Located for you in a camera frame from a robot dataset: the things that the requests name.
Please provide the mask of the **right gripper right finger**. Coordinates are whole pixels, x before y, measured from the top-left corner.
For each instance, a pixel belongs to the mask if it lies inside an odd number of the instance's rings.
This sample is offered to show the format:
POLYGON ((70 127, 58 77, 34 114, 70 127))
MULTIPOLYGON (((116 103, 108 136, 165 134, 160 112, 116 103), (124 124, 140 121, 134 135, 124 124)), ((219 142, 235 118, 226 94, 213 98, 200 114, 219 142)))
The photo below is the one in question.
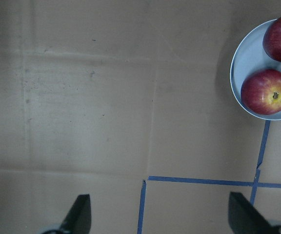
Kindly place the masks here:
POLYGON ((228 223, 234 234, 275 234, 268 221, 238 192, 229 194, 228 223))

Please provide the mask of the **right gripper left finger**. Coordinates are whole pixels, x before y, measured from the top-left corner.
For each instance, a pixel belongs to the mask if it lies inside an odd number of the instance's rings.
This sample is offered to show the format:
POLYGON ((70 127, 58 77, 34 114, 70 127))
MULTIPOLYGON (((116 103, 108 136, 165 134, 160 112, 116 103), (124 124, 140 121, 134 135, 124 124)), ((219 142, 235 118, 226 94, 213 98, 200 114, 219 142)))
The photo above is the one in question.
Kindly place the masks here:
POLYGON ((90 195, 78 195, 65 219, 61 223, 59 234, 88 234, 91 230, 90 195))

